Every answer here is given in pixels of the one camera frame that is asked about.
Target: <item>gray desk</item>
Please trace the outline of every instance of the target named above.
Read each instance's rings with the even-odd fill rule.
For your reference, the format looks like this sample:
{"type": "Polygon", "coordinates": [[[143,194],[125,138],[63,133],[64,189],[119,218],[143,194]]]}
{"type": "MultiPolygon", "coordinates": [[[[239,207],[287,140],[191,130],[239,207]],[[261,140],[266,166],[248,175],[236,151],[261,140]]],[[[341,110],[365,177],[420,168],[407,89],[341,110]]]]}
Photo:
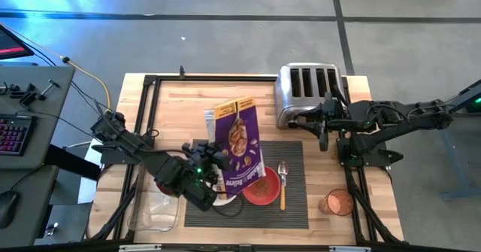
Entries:
{"type": "MultiPolygon", "coordinates": [[[[74,69],[71,67],[1,67],[0,83],[19,85],[23,90],[33,83],[39,91],[48,86],[48,79],[60,85],[52,88],[45,101],[35,101],[31,109],[59,116],[68,93],[74,69]]],[[[0,96],[0,112],[14,114],[21,111],[18,100],[0,96]]],[[[23,156],[0,156],[0,193],[9,190],[21,177],[44,163],[57,119],[38,116],[37,125],[29,139],[23,156]]],[[[12,223],[0,229],[0,247],[16,247],[34,244],[49,205],[53,185],[59,169],[45,165],[41,170],[26,178],[16,190],[20,200],[12,223]]]]}
{"type": "MultiPolygon", "coordinates": [[[[13,83],[19,85],[22,90],[29,83],[33,83],[41,92],[49,85],[49,79],[57,82],[60,89],[52,88],[46,94],[45,101],[35,101],[30,106],[33,111],[55,116],[60,116],[73,76],[74,68],[72,67],[0,67],[0,83],[6,82],[8,85],[13,83]]],[[[18,101],[18,99],[0,96],[0,112],[15,114],[15,112],[24,110],[18,101]]],[[[39,116],[23,156],[0,156],[0,169],[35,169],[40,166],[44,162],[48,146],[52,141],[57,121],[55,117],[39,116]]]]}

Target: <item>keyboard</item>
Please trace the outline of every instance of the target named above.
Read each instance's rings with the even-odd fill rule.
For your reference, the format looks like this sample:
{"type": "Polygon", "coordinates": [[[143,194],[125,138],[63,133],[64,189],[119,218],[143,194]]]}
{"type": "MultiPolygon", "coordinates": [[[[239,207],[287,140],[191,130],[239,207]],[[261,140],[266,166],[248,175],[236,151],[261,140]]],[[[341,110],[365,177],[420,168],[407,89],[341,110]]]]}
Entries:
{"type": "Polygon", "coordinates": [[[37,117],[0,114],[0,156],[22,156],[37,117]]]}

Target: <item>silver toaster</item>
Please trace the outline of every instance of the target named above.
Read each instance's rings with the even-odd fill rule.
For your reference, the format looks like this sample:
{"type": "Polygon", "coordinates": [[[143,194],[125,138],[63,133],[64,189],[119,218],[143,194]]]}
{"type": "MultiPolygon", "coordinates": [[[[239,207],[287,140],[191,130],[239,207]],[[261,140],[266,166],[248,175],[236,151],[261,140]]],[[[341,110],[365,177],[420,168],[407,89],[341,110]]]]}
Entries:
{"type": "Polygon", "coordinates": [[[276,124],[281,129],[302,111],[324,102],[325,93],[332,93],[334,85],[342,91],[339,68],[334,64],[290,63],[284,65],[275,83],[276,124]]]}

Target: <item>concrete floor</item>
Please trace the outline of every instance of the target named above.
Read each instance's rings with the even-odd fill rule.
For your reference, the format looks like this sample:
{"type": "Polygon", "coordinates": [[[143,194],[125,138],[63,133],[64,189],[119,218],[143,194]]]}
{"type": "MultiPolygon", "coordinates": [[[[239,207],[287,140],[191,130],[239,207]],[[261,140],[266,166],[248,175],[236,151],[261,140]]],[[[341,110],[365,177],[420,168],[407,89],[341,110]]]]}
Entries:
{"type": "MultiPolygon", "coordinates": [[[[481,0],[340,0],[344,16],[481,17],[481,0]]],[[[0,0],[0,8],[122,14],[333,16],[332,0],[0,0]]],[[[126,72],[272,73],[287,62],[333,62],[344,71],[337,24],[267,21],[118,21],[2,19],[70,56],[109,86],[115,105],[126,72]]],[[[347,23],[355,74],[367,75],[374,99],[447,99],[481,77],[480,24],[347,23]]],[[[41,60],[35,58],[20,61],[41,60]]],[[[81,73],[74,80],[104,101],[81,73]]],[[[71,91],[62,117],[87,130],[95,114],[71,91]]],[[[53,143],[88,139],[59,122],[53,143]]],[[[413,244],[480,250],[481,199],[443,202],[456,179],[438,132],[388,143],[404,237],[413,244]]],[[[479,176],[478,167],[472,172],[479,176]]]]}

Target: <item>bowl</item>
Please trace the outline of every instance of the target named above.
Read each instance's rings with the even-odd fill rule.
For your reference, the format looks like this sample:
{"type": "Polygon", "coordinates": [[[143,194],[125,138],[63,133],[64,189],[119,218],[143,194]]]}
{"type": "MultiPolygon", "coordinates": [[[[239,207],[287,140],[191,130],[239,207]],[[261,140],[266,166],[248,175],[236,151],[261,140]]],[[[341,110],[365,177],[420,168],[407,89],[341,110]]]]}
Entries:
{"type": "Polygon", "coordinates": [[[243,195],[254,205],[269,205],[279,196],[280,180],[277,173],[265,166],[265,176],[243,190],[243,195]]]}

